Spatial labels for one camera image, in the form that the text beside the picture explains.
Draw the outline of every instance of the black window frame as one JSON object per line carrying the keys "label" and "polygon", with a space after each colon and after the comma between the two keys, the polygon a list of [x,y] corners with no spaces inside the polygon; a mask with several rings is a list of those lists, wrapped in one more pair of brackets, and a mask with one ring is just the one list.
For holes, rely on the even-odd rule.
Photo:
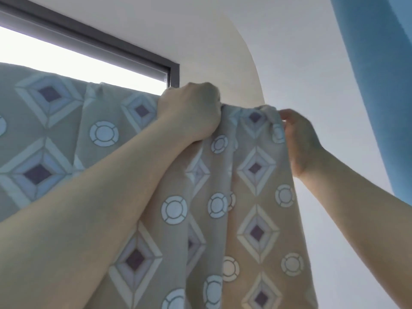
{"label": "black window frame", "polygon": [[179,64],[29,0],[0,0],[0,26],[180,85]]}

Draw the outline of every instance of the person's left hand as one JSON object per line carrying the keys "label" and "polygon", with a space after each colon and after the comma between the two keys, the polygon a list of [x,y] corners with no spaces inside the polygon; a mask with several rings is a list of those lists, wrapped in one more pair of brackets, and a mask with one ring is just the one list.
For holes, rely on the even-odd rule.
{"label": "person's left hand", "polygon": [[158,119],[171,119],[193,142],[209,137],[220,123],[220,92],[213,84],[188,83],[168,88],[159,98]]}

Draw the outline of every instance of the fabric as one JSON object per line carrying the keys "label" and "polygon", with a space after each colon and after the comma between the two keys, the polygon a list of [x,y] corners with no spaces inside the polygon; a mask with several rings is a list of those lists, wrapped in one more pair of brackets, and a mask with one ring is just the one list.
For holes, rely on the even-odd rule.
{"label": "fabric", "polygon": [[[156,95],[10,65],[0,76],[1,219],[156,119]],[[214,134],[169,167],[85,308],[317,308],[274,108],[223,106]]]}

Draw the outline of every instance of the bare arm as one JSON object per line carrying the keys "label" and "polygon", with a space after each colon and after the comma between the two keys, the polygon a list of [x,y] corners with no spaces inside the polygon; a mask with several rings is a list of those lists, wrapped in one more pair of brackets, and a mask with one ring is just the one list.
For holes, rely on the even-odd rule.
{"label": "bare arm", "polygon": [[319,143],[312,124],[281,111],[294,175],[326,209],[400,308],[412,308],[412,207],[350,169]]}
{"label": "bare arm", "polygon": [[217,127],[218,98],[210,84],[166,91],[156,122],[0,223],[0,308],[82,309],[168,166]]}

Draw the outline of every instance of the wall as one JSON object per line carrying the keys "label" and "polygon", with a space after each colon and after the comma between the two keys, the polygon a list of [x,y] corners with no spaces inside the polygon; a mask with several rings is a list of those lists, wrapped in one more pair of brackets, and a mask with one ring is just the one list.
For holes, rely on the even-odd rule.
{"label": "wall", "polygon": [[180,64],[180,83],[212,82],[222,102],[264,103],[239,32],[208,0],[30,0]]}
{"label": "wall", "polygon": [[[294,108],[322,144],[391,192],[330,0],[214,0],[243,36],[265,101]],[[322,206],[295,182],[321,309],[394,309]]]}
{"label": "wall", "polygon": [[332,3],[393,191],[412,204],[412,1],[400,1],[406,29],[388,0]]}

